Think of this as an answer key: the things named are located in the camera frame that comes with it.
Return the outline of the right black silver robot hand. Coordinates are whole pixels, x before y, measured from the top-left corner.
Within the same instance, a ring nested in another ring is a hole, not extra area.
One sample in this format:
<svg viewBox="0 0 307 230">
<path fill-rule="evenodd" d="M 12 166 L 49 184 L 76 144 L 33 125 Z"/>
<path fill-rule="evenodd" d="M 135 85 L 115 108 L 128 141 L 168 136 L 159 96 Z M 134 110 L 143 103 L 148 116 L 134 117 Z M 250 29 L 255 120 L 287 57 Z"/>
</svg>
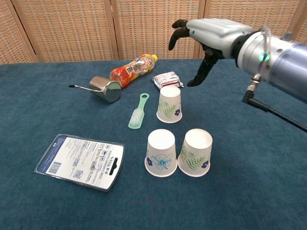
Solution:
<svg viewBox="0 0 307 230">
<path fill-rule="evenodd" d="M 234 59 L 234 47 L 253 32 L 251 26 L 217 18 L 179 19 L 172 24 L 172 28 L 174 32 L 169 41 L 169 50 L 175 47 L 178 39 L 191 37 L 201 44 L 205 53 L 196 76 L 187 83 L 188 87 L 200 85 L 218 60 Z"/>
</svg>

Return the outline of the mint green plastic brush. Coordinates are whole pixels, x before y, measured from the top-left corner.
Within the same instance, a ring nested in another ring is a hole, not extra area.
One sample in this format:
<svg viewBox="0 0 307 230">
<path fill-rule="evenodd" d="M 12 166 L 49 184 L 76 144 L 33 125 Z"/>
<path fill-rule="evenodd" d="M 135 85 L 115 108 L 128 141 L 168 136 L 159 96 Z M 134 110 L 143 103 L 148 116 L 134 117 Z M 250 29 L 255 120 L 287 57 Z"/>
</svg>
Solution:
<svg viewBox="0 0 307 230">
<path fill-rule="evenodd" d="M 139 100 L 138 107 L 133 111 L 131 115 L 131 118 L 128 124 L 128 128 L 133 129 L 133 130 L 141 128 L 142 121 L 144 118 L 144 107 L 149 97 L 150 96 L 148 93 L 140 94 L 140 100 Z"/>
</svg>

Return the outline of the woven bamboo folding screen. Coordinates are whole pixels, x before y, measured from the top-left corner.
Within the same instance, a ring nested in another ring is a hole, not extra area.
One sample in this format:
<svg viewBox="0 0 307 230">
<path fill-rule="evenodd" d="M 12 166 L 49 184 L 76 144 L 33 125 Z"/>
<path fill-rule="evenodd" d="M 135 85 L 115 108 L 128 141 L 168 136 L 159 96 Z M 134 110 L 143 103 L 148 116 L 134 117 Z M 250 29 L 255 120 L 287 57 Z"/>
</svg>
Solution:
<svg viewBox="0 0 307 230">
<path fill-rule="evenodd" d="M 290 31 L 307 43 L 307 0 L 0 0 L 0 65 L 201 58 L 198 42 L 168 42 L 178 19 L 225 18 Z"/>
</svg>

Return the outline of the white paper cup green fern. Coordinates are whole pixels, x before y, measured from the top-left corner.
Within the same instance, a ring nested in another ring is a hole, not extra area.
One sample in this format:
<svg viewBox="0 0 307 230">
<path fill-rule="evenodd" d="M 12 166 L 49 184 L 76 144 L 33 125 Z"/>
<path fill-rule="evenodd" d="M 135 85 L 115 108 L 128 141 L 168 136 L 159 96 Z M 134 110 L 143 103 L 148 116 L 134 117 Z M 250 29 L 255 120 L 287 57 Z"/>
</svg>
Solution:
<svg viewBox="0 0 307 230">
<path fill-rule="evenodd" d="M 168 124 L 181 120 L 181 91 L 178 87 L 169 85 L 161 88 L 156 116 Z"/>
<path fill-rule="evenodd" d="M 206 130 L 189 130 L 177 159 L 179 169 L 190 177 L 204 176 L 211 166 L 212 144 L 213 138 Z"/>
</svg>

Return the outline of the metal measuring cup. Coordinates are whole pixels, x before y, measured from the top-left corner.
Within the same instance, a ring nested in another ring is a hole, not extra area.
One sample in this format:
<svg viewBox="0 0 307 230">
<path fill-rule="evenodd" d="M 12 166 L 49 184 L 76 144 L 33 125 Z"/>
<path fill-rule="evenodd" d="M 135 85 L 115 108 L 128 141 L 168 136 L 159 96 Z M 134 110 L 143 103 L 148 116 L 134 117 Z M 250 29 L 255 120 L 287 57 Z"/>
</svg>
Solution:
<svg viewBox="0 0 307 230">
<path fill-rule="evenodd" d="M 92 94 L 108 103 L 117 101 L 120 98 L 121 92 L 121 85 L 117 81 L 100 76 L 93 77 L 87 88 L 73 84 L 70 84 L 69 87 L 90 91 Z"/>
</svg>

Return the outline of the white red snack packet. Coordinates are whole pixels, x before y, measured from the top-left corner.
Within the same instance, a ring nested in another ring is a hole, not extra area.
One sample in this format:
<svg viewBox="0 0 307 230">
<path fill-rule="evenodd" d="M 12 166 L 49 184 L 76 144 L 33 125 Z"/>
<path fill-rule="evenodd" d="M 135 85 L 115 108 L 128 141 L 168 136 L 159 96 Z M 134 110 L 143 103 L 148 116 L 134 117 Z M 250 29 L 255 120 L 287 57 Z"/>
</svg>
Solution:
<svg viewBox="0 0 307 230">
<path fill-rule="evenodd" d="M 173 71 L 155 75 L 152 77 L 152 81 L 159 90 L 165 86 L 184 87 L 184 84 L 180 81 L 179 76 Z"/>
</svg>

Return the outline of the white paper cup blue hibiscus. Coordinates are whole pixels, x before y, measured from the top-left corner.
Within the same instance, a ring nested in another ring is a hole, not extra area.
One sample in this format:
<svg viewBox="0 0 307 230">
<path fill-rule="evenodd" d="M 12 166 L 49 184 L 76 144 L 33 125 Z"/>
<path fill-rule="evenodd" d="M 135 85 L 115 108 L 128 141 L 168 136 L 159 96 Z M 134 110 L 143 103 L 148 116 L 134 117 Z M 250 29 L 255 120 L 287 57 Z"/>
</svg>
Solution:
<svg viewBox="0 0 307 230">
<path fill-rule="evenodd" d="M 166 129 L 156 129 L 148 136 L 144 165 L 155 177 L 169 177 L 177 169 L 175 136 Z"/>
</svg>

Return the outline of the razor blister pack card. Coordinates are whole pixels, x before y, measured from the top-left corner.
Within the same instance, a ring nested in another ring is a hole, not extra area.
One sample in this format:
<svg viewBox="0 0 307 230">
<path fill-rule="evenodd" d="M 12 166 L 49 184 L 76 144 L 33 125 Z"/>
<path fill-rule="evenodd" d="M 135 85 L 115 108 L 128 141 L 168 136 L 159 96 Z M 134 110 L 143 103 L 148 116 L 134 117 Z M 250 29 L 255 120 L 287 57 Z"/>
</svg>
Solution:
<svg viewBox="0 0 307 230">
<path fill-rule="evenodd" d="M 107 192 L 119 174 L 124 153 L 124 144 L 58 134 L 34 172 Z"/>
</svg>

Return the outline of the orange drink plastic bottle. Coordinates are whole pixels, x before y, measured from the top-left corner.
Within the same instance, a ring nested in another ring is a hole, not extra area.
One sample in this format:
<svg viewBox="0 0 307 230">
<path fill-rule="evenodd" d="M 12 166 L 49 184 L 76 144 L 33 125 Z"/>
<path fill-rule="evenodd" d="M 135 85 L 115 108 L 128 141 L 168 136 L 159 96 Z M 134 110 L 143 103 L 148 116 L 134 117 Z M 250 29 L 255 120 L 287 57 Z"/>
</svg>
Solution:
<svg viewBox="0 0 307 230">
<path fill-rule="evenodd" d="M 110 72 L 110 79 L 117 81 L 121 88 L 126 87 L 131 81 L 150 72 L 157 62 L 157 55 L 143 54 L 132 62 Z"/>
</svg>

